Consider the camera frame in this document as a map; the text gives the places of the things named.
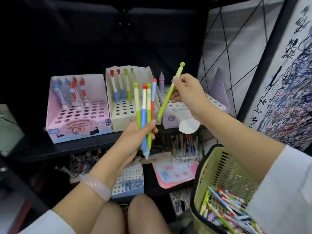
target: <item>green basket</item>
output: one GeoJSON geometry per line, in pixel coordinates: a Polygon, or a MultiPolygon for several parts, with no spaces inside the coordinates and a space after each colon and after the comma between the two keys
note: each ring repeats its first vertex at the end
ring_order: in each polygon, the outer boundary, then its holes
{"type": "MultiPolygon", "coordinates": [[[[195,184],[190,206],[194,219],[194,231],[199,234],[227,234],[199,214],[208,186],[227,189],[243,199],[251,200],[258,189],[258,183],[230,155],[223,145],[212,146],[202,159],[195,175],[195,184]]],[[[225,208],[214,198],[211,205],[225,212],[225,208]]]]}

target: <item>wire grid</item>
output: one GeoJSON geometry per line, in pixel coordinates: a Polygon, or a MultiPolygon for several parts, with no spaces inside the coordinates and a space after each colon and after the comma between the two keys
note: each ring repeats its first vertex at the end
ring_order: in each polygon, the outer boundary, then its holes
{"type": "Polygon", "coordinates": [[[207,34],[205,35],[205,38],[204,38],[204,41],[205,39],[207,38],[209,32],[211,31],[212,27],[214,26],[217,18],[219,17],[220,15],[220,18],[221,18],[221,23],[222,23],[222,28],[223,28],[223,34],[224,34],[224,39],[225,39],[225,44],[226,44],[226,48],[224,49],[224,51],[222,51],[222,53],[217,57],[217,59],[215,60],[215,62],[211,65],[211,67],[206,71],[206,68],[205,68],[205,62],[204,62],[204,55],[203,55],[203,52],[202,52],[202,62],[203,62],[203,66],[204,66],[204,71],[205,71],[205,75],[201,78],[200,82],[202,82],[204,79],[206,81],[206,86],[207,86],[207,89],[208,89],[208,83],[207,83],[207,73],[212,69],[212,67],[215,65],[215,63],[218,61],[218,59],[223,55],[223,53],[226,51],[227,52],[227,55],[228,55],[228,63],[229,63],[229,72],[230,72],[230,88],[226,91],[230,91],[231,90],[231,94],[232,94],[232,100],[233,100],[233,105],[234,105],[234,111],[235,111],[235,118],[237,117],[237,112],[236,112],[236,106],[235,106],[235,100],[234,100],[234,94],[233,94],[233,87],[239,83],[243,78],[245,78],[252,70],[254,70],[258,64],[256,66],[254,66],[247,74],[245,74],[244,76],[242,76],[235,84],[232,84],[232,76],[231,76],[231,64],[230,64],[230,57],[229,57],[229,52],[228,52],[228,48],[229,46],[231,45],[231,43],[234,41],[234,39],[237,37],[237,35],[240,33],[240,31],[243,29],[243,27],[245,26],[245,24],[248,22],[248,20],[251,18],[251,16],[255,13],[255,11],[258,9],[258,8],[262,8],[262,13],[263,13],[263,21],[264,21],[264,30],[265,30],[265,36],[266,36],[266,43],[268,42],[268,37],[267,37],[267,29],[266,29],[266,13],[265,13],[265,7],[264,7],[264,0],[261,0],[259,2],[259,4],[255,7],[255,9],[252,11],[252,13],[249,15],[249,17],[247,18],[247,20],[244,22],[244,24],[241,26],[241,28],[239,29],[239,31],[236,33],[236,35],[234,36],[234,38],[228,43],[227,42],[227,38],[226,38],[226,34],[225,34],[225,28],[224,28],[224,24],[223,24],[223,17],[222,17],[222,8],[223,7],[220,7],[220,10],[216,16],[216,18],[214,19],[211,27],[209,28],[207,34]]]}

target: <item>pink bracelet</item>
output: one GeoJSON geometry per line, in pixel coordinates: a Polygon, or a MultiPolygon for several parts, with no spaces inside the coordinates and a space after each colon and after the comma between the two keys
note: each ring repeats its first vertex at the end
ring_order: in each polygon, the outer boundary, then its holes
{"type": "Polygon", "coordinates": [[[84,175],[80,182],[90,186],[92,190],[94,190],[105,201],[108,201],[112,196],[112,191],[109,189],[109,187],[103,184],[99,178],[93,176],[92,174],[84,175]]]}

